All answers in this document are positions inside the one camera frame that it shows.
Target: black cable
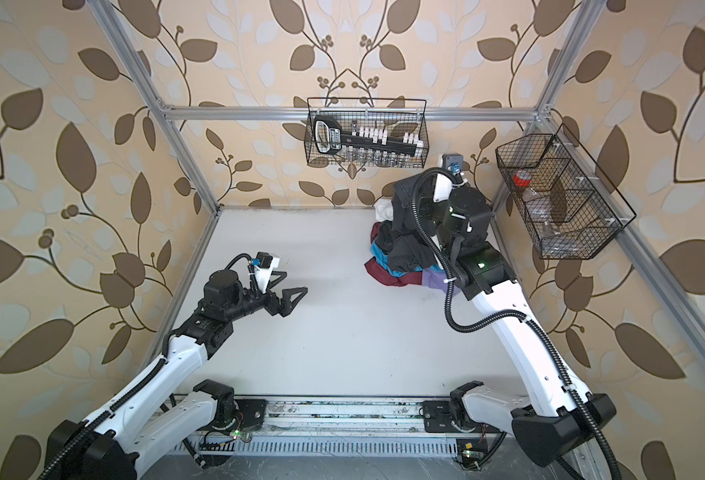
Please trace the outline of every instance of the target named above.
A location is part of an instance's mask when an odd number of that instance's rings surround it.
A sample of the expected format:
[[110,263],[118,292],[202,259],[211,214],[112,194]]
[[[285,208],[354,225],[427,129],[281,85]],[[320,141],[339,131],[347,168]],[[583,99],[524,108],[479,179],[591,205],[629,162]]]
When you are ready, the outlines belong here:
[[231,269],[232,266],[235,265],[235,263],[237,263],[237,261],[242,258],[245,258],[246,260],[249,261],[248,269],[249,269],[251,292],[255,296],[259,296],[261,294],[261,290],[259,290],[259,285],[256,284],[256,276],[254,275],[254,265],[253,265],[253,259],[251,258],[251,255],[241,254],[241,255],[236,256],[227,264],[227,266],[224,267],[224,270]]
[[[600,428],[597,426],[595,418],[589,412],[587,406],[584,405],[584,402],[582,401],[581,396],[579,396],[577,390],[573,387],[571,377],[570,375],[568,375],[568,370],[566,369],[566,366],[563,363],[563,359],[560,358],[560,354],[557,352],[555,345],[553,345],[552,340],[549,339],[547,333],[545,333],[544,330],[542,330],[542,328],[539,326],[539,324],[534,322],[533,319],[527,321],[526,324],[528,324],[530,329],[537,334],[539,340],[541,340],[545,348],[547,348],[549,356],[552,357],[553,362],[555,362],[555,368],[557,368],[558,375],[560,376],[560,379],[563,380],[563,384],[566,386],[569,395],[571,395],[573,402],[576,404],[577,410],[579,411],[579,415],[582,417],[585,423],[587,423],[587,427],[592,432],[593,436],[595,437],[595,440],[597,441],[597,445],[600,447],[600,450],[603,452],[603,456],[606,458],[608,469],[611,472],[611,480],[621,480],[622,472],[619,470],[619,463],[616,461],[616,457],[613,454],[613,450],[611,450],[611,446],[608,444],[606,436],[603,434],[603,432],[600,431]],[[558,463],[560,465],[563,465],[563,463],[559,459]]]
[[558,465],[563,467],[563,470],[565,470],[568,475],[571,475],[571,478],[573,478],[573,480],[584,480],[584,477],[579,474],[576,470],[574,470],[574,468],[568,462],[566,462],[565,458],[558,457],[557,463]]
[[64,459],[64,457],[70,453],[70,451],[78,447],[83,440],[86,439],[99,425],[101,425],[102,422],[107,420],[109,417],[111,417],[118,408],[123,406],[126,402],[131,399],[136,393],[143,389],[147,383],[150,382],[155,376],[160,372],[161,369],[163,369],[164,365],[167,363],[166,358],[168,357],[168,349],[169,349],[169,342],[171,341],[171,337],[176,334],[176,330],[171,330],[168,332],[168,334],[164,337],[163,341],[163,346],[161,347],[161,358],[158,360],[158,362],[155,364],[155,367],[153,367],[152,370],[150,370],[147,375],[141,379],[136,385],[130,389],[128,392],[126,392],[123,396],[118,398],[112,405],[110,405],[108,410],[105,410],[97,418],[94,418],[91,420],[88,425],[83,427],[82,430],[79,431],[79,433],[73,437],[69,442],[64,444],[64,446],[57,452],[57,455],[54,456],[51,461],[48,463],[48,465],[43,468],[43,471],[40,473],[38,476],[38,480],[46,480],[51,476],[51,473],[54,472],[57,466],[61,463],[61,461]]

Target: clothing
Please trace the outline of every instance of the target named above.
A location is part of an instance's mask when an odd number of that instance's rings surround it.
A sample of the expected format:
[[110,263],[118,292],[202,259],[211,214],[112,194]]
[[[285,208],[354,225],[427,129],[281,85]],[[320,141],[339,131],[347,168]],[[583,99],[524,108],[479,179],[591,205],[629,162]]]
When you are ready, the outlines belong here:
[[365,263],[365,270],[368,275],[386,286],[406,286],[406,285],[421,285],[421,272],[404,274],[403,276],[392,276],[379,263],[376,258],[371,258]]
[[387,255],[388,269],[396,272],[417,272],[436,263],[430,247],[419,243],[414,235],[401,235],[396,238],[392,250]]
[[[423,286],[428,286],[435,290],[440,290],[443,293],[447,293],[448,284],[443,282],[444,280],[446,280],[446,274],[438,266],[431,266],[421,273],[421,284]],[[456,296],[459,292],[460,290],[454,285],[453,296]]]
[[390,220],[392,222],[392,200],[389,198],[380,198],[374,204],[376,210],[376,221],[383,222]]

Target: wire basket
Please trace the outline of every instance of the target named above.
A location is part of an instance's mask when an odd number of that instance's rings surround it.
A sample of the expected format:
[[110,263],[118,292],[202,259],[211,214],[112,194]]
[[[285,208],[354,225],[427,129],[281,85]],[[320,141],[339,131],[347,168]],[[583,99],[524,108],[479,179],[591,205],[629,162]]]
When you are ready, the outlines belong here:
[[[586,173],[569,152],[575,137],[563,132],[530,134],[496,149],[497,164],[533,247],[542,260],[594,258],[635,219],[636,213],[597,164]],[[618,194],[626,212],[601,195]]]
[[426,100],[412,98],[308,98],[307,164],[424,168],[426,107]]

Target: leaf-patterned wallpaper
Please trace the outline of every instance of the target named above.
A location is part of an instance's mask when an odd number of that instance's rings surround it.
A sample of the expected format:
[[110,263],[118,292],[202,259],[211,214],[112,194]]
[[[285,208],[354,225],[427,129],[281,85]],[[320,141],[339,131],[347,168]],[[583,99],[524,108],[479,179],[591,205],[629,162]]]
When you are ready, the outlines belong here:
[[[514,122],[431,122],[427,167],[440,154],[464,156],[468,179],[489,198],[501,182],[493,149],[519,133]],[[412,168],[311,162],[304,151],[305,125],[277,121],[189,120],[186,143],[224,206],[370,206],[392,196],[392,184],[422,172]],[[179,178],[176,189],[188,194]]]
[[[705,0],[609,0],[571,74],[555,119],[705,314]],[[616,403],[625,478],[705,476],[705,372],[616,242],[547,262],[511,202],[499,220],[543,326]]]
[[82,1],[0,2],[3,480],[133,377],[208,220],[116,59]]
[[576,0],[114,0],[168,104],[535,105]]

